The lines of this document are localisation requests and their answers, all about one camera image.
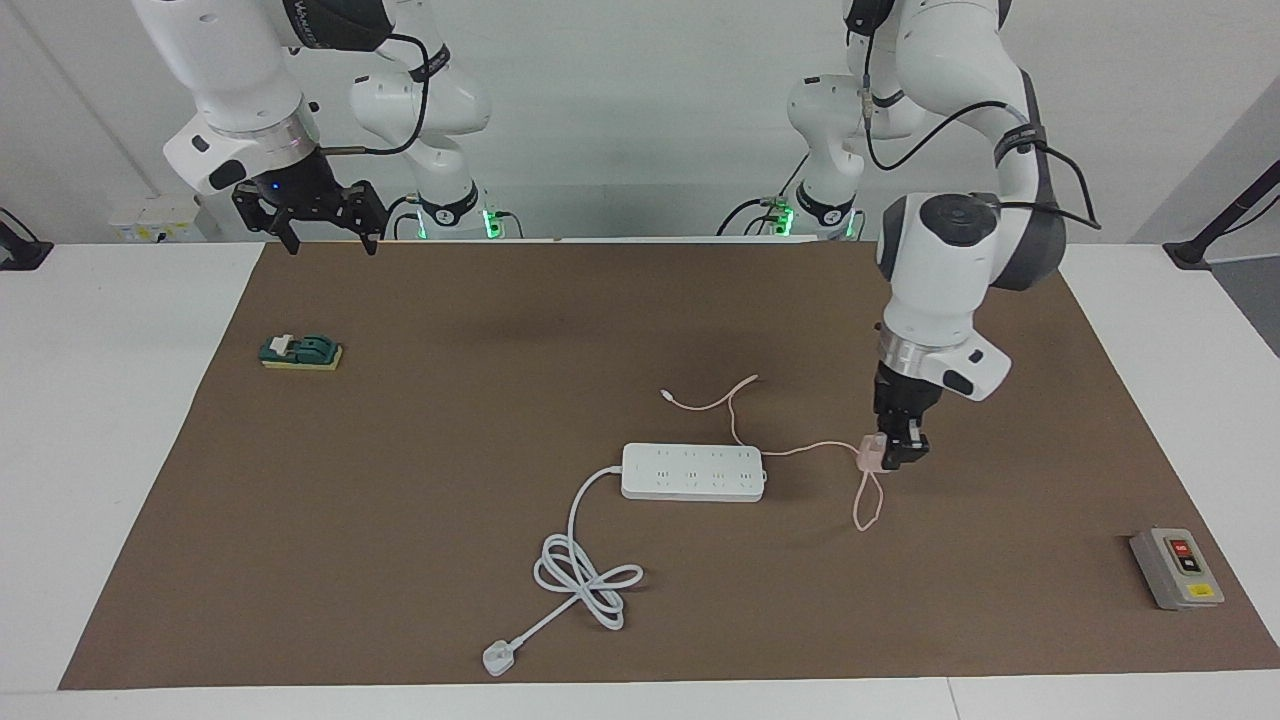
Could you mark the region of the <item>brown table mat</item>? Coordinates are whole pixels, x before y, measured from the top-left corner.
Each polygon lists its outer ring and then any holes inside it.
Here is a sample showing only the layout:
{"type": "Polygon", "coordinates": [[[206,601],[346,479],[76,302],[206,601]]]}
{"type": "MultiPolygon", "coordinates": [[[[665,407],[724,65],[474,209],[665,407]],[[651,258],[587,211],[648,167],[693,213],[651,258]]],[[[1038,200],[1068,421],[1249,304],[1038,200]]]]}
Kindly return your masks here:
{"type": "Polygon", "coordinates": [[[851,520],[887,284],[860,243],[311,243],[262,251],[61,679],[65,689],[485,682],[559,605],[532,564],[632,442],[722,445],[685,413],[746,375],[754,503],[579,510],[625,625],[580,605],[507,682],[1198,673],[1280,667],[1268,633],[1059,274],[995,291],[1012,359],[946,395],[932,451],[851,520]],[[343,346],[265,368],[278,334],[343,346]],[[1128,539],[1190,530],[1225,602],[1156,606],[1128,539]]]}

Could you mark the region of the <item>white power strip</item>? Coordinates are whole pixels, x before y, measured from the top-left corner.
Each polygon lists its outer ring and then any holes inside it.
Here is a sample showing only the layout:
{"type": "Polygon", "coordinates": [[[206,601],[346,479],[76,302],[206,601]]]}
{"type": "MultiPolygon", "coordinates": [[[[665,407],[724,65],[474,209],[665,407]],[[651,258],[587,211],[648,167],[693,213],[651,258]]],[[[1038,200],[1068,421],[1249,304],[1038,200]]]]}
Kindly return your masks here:
{"type": "Polygon", "coordinates": [[[628,443],[621,468],[630,500],[754,503],[767,483],[762,451],[741,445],[628,443]]]}

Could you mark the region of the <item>green knife switch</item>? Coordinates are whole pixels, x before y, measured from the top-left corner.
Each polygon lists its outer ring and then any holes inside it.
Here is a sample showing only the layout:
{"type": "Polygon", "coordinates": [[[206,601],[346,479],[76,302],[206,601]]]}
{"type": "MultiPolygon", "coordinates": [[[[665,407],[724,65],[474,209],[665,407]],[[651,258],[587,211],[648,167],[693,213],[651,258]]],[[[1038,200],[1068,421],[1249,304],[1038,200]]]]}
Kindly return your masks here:
{"type": "Polygon", "coordinates": [[[333,372],[343,346],[324,334],[278,334],[259,348],[259,361],[269,369],[333,372]]]}

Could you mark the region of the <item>white wall socket box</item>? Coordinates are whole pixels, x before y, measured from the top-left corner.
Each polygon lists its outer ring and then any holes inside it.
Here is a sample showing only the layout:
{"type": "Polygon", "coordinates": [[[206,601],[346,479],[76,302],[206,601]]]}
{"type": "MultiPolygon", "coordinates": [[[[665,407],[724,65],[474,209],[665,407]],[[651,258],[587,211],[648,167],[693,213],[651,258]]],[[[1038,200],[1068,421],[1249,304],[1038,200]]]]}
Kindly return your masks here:
{"type": "Polygon", "coordinates": [[[232,237],[198,196],[169,193],[114,206],[108,227],[127,243],[229,242],[232,237]]]}

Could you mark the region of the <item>black clamp stand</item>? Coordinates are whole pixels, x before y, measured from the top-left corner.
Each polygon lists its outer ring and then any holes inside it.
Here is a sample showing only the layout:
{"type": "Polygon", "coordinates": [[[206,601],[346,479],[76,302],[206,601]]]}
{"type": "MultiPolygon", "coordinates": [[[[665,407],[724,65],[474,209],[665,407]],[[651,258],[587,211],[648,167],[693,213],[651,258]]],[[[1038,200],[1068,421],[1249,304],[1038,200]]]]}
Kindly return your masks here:
{"type": "Polygon", "coordinates": [[[41,240],[20,218],[0,206],[0,272],[38,269],[55,243],[41,240]]]}
{"type": "Polygon", "coordinates": [[[1162,249],[1179,269],[1211,270],[1211,265],[1204,260],[1210,247],[1222,237],[1263,218],[1277,204],[1280,204],[1280,158],[1194,237],[1164,243],[1162,249]]]}

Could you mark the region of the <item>grey on-off switch box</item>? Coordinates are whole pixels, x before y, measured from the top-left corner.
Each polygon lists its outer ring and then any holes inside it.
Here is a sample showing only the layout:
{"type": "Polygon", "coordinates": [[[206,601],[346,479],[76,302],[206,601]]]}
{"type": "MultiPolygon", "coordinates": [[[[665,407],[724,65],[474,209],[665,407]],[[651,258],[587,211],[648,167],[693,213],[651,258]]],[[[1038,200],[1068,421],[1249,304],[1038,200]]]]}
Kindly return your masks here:
{"type": "Polygon", "coordinates": [[[1157,607],[1184,611],[1225,602],[1190,530],[1152,527],[1128,543],[1157,607]]]}

